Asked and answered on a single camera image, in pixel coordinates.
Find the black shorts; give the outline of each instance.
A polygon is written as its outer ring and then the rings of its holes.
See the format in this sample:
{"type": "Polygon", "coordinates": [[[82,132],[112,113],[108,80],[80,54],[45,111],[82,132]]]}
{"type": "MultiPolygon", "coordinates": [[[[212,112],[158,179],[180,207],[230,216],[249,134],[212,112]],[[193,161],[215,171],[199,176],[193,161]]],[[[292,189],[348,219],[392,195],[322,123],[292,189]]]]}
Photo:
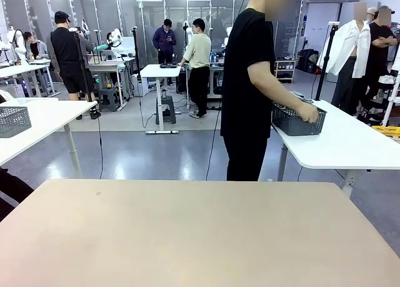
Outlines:
{"type": "MultiPolygon", "coordinates": [[[[83,81],[83,74],[82,72],[73,72],[73,73],[60,73],[60,77],[64,82],[65,87],[68,90],[68,93],[78,93],[82,92],[86,94],[86,86],[83,81]]],[[[90,70],[86,70],[86,79],[87,79],[87,86],[89,88],[89,92],[93,92],[94,83],[93,78],[90,70]]]]}

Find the gray plastic basket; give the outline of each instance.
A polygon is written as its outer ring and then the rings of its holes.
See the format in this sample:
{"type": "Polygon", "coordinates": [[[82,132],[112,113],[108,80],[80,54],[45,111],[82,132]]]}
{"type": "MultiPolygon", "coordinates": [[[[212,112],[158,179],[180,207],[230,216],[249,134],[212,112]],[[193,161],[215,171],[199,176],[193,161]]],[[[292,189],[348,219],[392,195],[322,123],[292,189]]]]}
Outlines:
{"type": "Polygon", "coordinates": [[[11,138],[31,126],[27,107],[0,106],[0,138],[11,138]]]}
{"type": "Polygon", "coordinates": [[[274,103],[272,106],[272,123],[288,136],[317,135],[323,129],[326,115],[326,111],[317,109],[318,120],[315,123],[308,123],[303,121],[294,110],[274,103]]]}

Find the light green shirt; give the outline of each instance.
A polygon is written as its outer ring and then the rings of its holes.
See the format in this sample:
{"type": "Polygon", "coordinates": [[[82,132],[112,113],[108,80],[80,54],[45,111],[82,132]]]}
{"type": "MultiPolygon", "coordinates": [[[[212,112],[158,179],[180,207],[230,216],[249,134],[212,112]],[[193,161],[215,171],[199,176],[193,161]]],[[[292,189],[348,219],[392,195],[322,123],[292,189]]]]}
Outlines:
{"type": "Polygon", "coordinates": [[[210,65],[211,40],[206,34],[195,34],[183,57],[189,61],[190,68],[210,65]]]}

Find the purple jacket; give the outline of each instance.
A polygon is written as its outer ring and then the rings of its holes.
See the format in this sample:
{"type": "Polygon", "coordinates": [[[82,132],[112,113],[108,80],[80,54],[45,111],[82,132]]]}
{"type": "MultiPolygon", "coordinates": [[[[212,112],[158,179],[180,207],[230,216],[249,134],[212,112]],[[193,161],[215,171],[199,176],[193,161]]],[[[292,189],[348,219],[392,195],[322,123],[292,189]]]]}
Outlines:
{"type": "Polygon", "coordinates": [[[172,54],[174,52],[173,45],[176,45],[175,33],[172,29],[165,33],[164,28],[161,26],[156,29],[152,37],[152,43],[156,49],[160,49],[163,53],[172,54]]]}

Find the gray stool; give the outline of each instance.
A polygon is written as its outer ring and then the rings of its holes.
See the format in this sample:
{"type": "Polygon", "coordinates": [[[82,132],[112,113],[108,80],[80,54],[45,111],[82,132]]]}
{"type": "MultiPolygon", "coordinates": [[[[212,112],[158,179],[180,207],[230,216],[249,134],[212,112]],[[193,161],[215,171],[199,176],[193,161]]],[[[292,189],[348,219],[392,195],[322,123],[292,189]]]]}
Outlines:
{"type": "MultiPolygon", "coordinates": [[[[176,123],[176,117],[175,117],[175,107],[174,107],[174,100],[172,96],[167,96],[166,98],[161,98],[161,104],[166,104],[168,105],[169,108],[169,113],[168,115],[164,112],[162,112],[162,116],[164,121],[169,121],[172,124],[176,123]]],[[[160,124],[158,120],[158,98],[156,100],[156,124],[160,124]]]]}
{"type": "Polygon", "coordinates": [[[103,108],[108,108],[111,112],[116,112],[118,109],[118,99],[114,97],[114,94],[117,97],[115,88],[101,88],[99,89],[99,110],[101,111],[103,108]],[[109,104],[104,104],[103,96],[107,96],[109,100],[109,104]]]}

